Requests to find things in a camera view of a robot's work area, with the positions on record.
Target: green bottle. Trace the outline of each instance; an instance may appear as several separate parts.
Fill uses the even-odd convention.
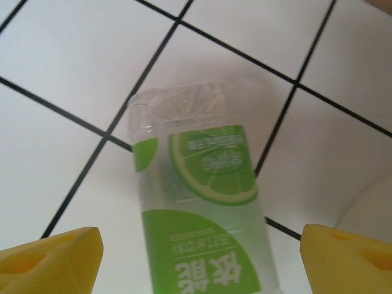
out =
[[[151,89],[129,109],[154,294],[281,294],[227,85]]]

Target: white tiled floor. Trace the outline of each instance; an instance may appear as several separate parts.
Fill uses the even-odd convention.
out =
[[[0,249],[34,241],[100,138],[0,84]]]
[[[392,18],[339,1],[303,83],[392,131]]]
[[[185,20],[295,78],[329,4],[326,0],[197,1]]]
[[[135,1],[28,1],[0,38],[0,74],[106,129],[171,24]]]
[[[17,4],[3,2],[0,21]],[[174,16],[186,3],[150,2]],[[184,20],[295,78],[329,4],[196,0]],[[384,133],[392,130],[391,22],[361,1],[338,1],[303,80]],[[30,0],[0,34],[0,77],[106,130],[172,24],[133,0]],[[256,164],[290,83],[180,24],[140,90],[212,78],[233,86]],[[113,135],[129,142],[126,127],[124,116]],[[0,84],[0,250],[41,236],[99,140]],[[258,177],[264,212],[298,233],[307,223],[334,225],[392,173],[391,150],[391,137],[297,90]],[[100,228],[95,294],[151,293],[133,168],[130,152],[106,142],[53,232]],[[311,293],[299,242],[269,234],[285,293]]]

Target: black grout line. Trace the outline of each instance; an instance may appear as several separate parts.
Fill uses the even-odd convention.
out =
[[[126,143],[126,142],[120,140],[119,138],[110,135],[110,136],[109,136],[109,140],[110,140],[111,142],[117,144],[118,146],[123,147],[124,149],[126,149],[126,150],[132,152],[132,146],[131,146],[130,144],[128,144],[128,143]]]
[[[282,125],[283,120],[284,120],[284,118],[286,116],[288,108],[289,108],[289,106],[290,106],[290,104],[291,104],[291,102],[292,102],[292,100],[294,98],[295,91],[296,91],[296,87],[293,86],[291,91],[290,91],[290,94],[288,95],[287,100],[286,100],[286,102],[285,102],[285,104],[283,106],[283,109],[281,110],[281,113],[279,114],[279,117],[277,118],[275,126],[272,129],[271,135],[269,135],[269,138],[268,138],[267,144],[264,147],[263,153],[262,153],[262,155],[260,156],[260,158],[259,158],[259,160],[257,162],[256,168],[255,168],[255,175],[256,176],[258,176],[260,174],[260,170],[263,167],[265,159],[266,159],[266,157],[267,157],[267,155],[268,155],[268,153],[269,153],[269,151],[270,151],[270,149],[272,147],[272,144],[275,141],[276,135],[277,135],[279,129],[281,128],[281,125]]]
[[[265,222],[272,226],[273,228],[285,233],[288,236],[291,236],[295,239],[297,239],[298,241],[301,241],[301,234],[298,234],[297,232],[294,232],[293,230],[285,227],[284,225],[281,225],[280,223],[276,222],[275,220],[272,220],[268,217],[265,217]]]
[[[290,104],[291,104],[291,102],[292,102],[292,100],[294,98],[295,92],[296,92],[297,88],[300,85],[300,81],[301,81],[301,79],[302,79],[302,77],[303,77],[303,75],[305,73],[305,70],[306,70],[307,65],[309,64],[309,61],[312,58],[313,52],[314,52],[314,50],[315,50],[315,48],[316,48],[316,46],[317,46],[317,44],[318,44],[318,42],[319,42],[319,40],[321,38],[321,35],[322,35],[322,33],[323,33],[324,29],[325,29],[325,26],[326,26],[328,20],[330,19],[330,16],[332,14],[332,11],[333,11],[333,8],[334,8],[335,4],[336,4],[336,0],[332,0],[328,10],[326,11],[326,14],[325,14],[325,16],[323,18],[323,21],[322,21],[322,23],[321,23],[321,25],[320,25],[317,33],[316,33],[316,36],[315,36],[315,38],[314,38],[314,40],[312,42],[312,45],[311,45],[311,47],[310,47],[310,49],[309,49],[309,51],[308,51],[308,53],[306,55],[306,58],[305,58],[305,60],[303,62],[303,65],[301,66],[301,70],[300,70],[300,72],[299,72],[299,74],[298,74],[298,76],[297,76],[297,78],[295,80],[295,83],[294,83],[294,85],[292,87],[292,90],[290,91],[290,94],[287,97],[287,100],[286,100],[286,102],[285,102],[285,104],[283,106],[283,109],[282,109],[282,111],[281,111],[281,113],[280,113],[280,115],[279,115],[279,117],[278,117],[278,119],[277,119],[277,121],[275,123],[274,129],[273,129],[271,135],[269,136],[267,144],[264,147],[263,153],[260,156],[259,161],[257,162],[256,169],[255,169],[256,176],[259,175],[260,170],[262,169],[263,164],[264,164],[264,162],[265,162],[265,160],[266,160],[266,158],[268,156],[268,153],[269,153],[269,151],[270,151],[270,149],[271,149],[271,147],[272,147],[272,145],[273,145],[273,143],[275,141],[276,135],[277,135],[279,129],[281,128],[283,120],[284,120],[284,118],[285,118],[285,116],[287,114],[288,108],[290,107]]]
[[[205,31],[202,31],[201,29],[198,29],[195,26],[192,26],[191,24],[186,23],[185,21],[181,21],[181,24],[183,26],[185,26],[186,28],[190,29],[191,31],[196,32],[197,34],[207,38],[208,40],[210,40],[210,41],[212,41],[212,42],[214,42],[214,43],[216,43],[216,44],[226,48],[227,50],[235,53],[236,55],[239,55],[242,58],[245,58],[246,60],[248,60],[248,61],[250,61],[250,62],[252,62],[252,63],[262,67],[263,69],[271,72],[272,74],[277,75],[278,77],[282,78],[283,80],[288,81],[289,83],[294,83],[294,80],[292,78],[286,76],[284,73],[281,73],[278,70],[273,69],[270,66],[267,66],[265,63],[263,63],[263,62],[255,59],[255,58],[249,56],[248,54],[246,54],[246,53],[244,53],[242,51],[239,51],[238,49],[230,46],[229,44],[227,44],[227,43],[225,43],[225,42],[215,38],[214,36],[212,36],[212,35],[210,35],[208,33],[206,33]]]
[[[344,106],[332,101],[331,99],[328,99],[327,97],[321,95],[320,93],[308,88],[307,86],[304,86],[302,84],[299,84],[298,87],[306,92],[308,92],[309,94],[315,96],[316,98],[319,98],[320,100],[326,102],[327,104],[329,104],[330,106],[343,111],[345,114],[361,121],[362,123],[368,125],[369,127],[379,131],[380,133],[383,133],[384,135],[387,135],[388,137],[392,138],[392,132],[384,129],[383,127],[378,126],[377,124],[375,124],[374,122],[371,122],[370,120],[356,114],[355,112],[345,108]]]
[[[120,121],[122,115],[124,114],[124,112],[125,112],[125,110],[127,108],[128,101],[138,91],[138,89],[140,88],[141,84],[144,82],[144,79],[149,74],[149,71],[153,68],[153,65],[157,61],[159,55],[163,52],[166,44],[170,40],[170,37],[173,35],[175,29],[178,27],[179,22],[181,21],[181,18],[185,16],[185,13],[189,9],[189,7],[193,3],[193,1],[194,0],[188,0],[187,1],[187,4],[184,6],[184,8],[181,11],[181,13],[180,13],[179,17],[177,18],[176,22],[173,24],[173,26],[171,27],[171,29],[169,30],[169,32],[167,33],[167,35],[163,39],[162,43],[159,45],[158,49],[156,50],[154,56],[151,58],[150,62],[148,63],[148,65],[144,69],[143,73],[140,75],[140,78],[136,82],[135,86],[133,87],[133,89],[131,90],[131,92],[128,95],[127,99],[123,103],[123,105],[120,108],[119,112],[115,116],[114,120],[110,124],[109,128],[107,129],[107,131],[105,132],[105,136],[101,139],[101,141],[97,145],[96,149],[94,150],[94,152],[92,153],[91,157],[89,158],[87,164],[82,169],[79,177],[77,178],[77,180],[73,184],[71,190],[69,191],[69,193],[65,197],[64,201],[61,203],[61,206],[57,210],[56,214],[53,216],[52,220],[50,221],[48,227],[44,231],[44,233],[43,233],[41,238],[46,238],[46,237],[50,236],[50,234],[52,233],[53,229],[56,227],[56,224],[60,220],[61,216],[64,214],[65,210],[67,209],[69,203],[72,201],[72,198],[75,196],[78,188],[82,184],[83,180],[86,178],[86,175],[88,174],[90,168],[94,164],[95,160],[98,158],[98,156],[99,156],[101,150],[103,149],[106,141],[107,140],[112,140],[112,138],[114,138],[114,137],[111,136],[111,133],[114,131],[117,123]]]
[[[81,173],[79,174],[77,180],[72,185],[72,187],[71,187],[70,191],[68,192],[67,196],[65,197],[64,201],[61,203],[61,206],[57,210],[56,214],[53,216],[53,218],[50,221],[48,227],[46,228],[46,230],[42,234],[41,238],[46,238],[46,237],[50,236],[50,233],[53,231],[53,229],[55,228],[56,224],[60,220],[62,214],[67,209],[68,204],[71,202],[71,200],[74,197],[75,193],[79,189],[80,184],[83,182],[83,180],[85,179],[86,175],[90,171],[90,168],[92,167],[92,165],[96,161],[96,159],[97,159],[99,153],[101,152],[102,148],[104,148],[105,143],[106,143],[106,139],[102,138],[101,141],[99,142],[97,148],[91,154],[89,160],[87,161],[87,164],[85,165],[85,167],[83,167],[83,169],[82,169]]]
[[[171,20],[177,20],[177,18],[174,15],[164,11],[163,9],[159,8],[158,6],[155,6],[154,4],[151,4],[150,2],[147,2],[145,0],[135,0],[135,1],[139,2],[140,4],[143,4],[144,6],[147,6],[148,8],[155,10],[156,12],[162,14],[165,17],[169,17]]]
[[[5,78],[0,76],[0,83],[2,83],[4,86],[7,86],[10,89],[13,89],[16,92],[19,92],[20,94],[30,98],[31,100],[37,102],[38,104],[43,105],[44,107],[49,108],[50,110],[53,110],[55,113],[64,116],[65,118],[73,121],[74,123],[77,123],[83,127],[85,127],[86,129],[90,130],[91,132],[94,132],[97,135],[103,136],[105,134],[105,132],[101,129],[99,129],[96,126],[93,126],[92,124],[90,124],[87,121],[84,121],[83,119],[71,114],[70,112],[56,106],[55,104],[50,103],[49,101],[33,94],[32,92],[27,91],[26,89],[12,83],[9,80],[6,80]]]
[[[6,20],[0,25],[0,35],[3,30],[6,29],[8,24],[13,20],[13,18],[17,15],[17,13],[22,9],[22,7],[26,4],[27,0],[21,0],[18,5],[13,9],[13,11],[9,14]]]

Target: green label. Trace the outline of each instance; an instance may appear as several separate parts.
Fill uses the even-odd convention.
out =
[[[196,214],[143,213],[154,294],[256,294],[252,262],[223,228]]]
[[[158,138],[141,141],[134,145],[134,159],[136,172],[145,170],[153,161],[158,150]]]
[[[173,165],[183,183],[221,205],[242,205],[257,196],[257,185],[242,126],[170,135]]]

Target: lime slice graphic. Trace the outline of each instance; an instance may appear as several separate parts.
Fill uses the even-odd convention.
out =
[[[242,205],[257,186],[241,126],[170,135],[171,158],[190,190],[222,205]]]

